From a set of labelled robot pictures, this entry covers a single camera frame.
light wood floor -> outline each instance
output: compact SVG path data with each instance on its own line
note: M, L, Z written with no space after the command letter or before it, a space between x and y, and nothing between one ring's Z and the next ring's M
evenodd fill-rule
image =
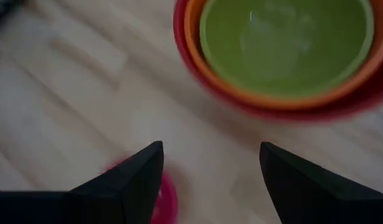
M33 0L0 30L0 189L71 189L162 140L179 223L280 223L271 141L383 192L383 106L333 124L245 116L177 53L174 0Z

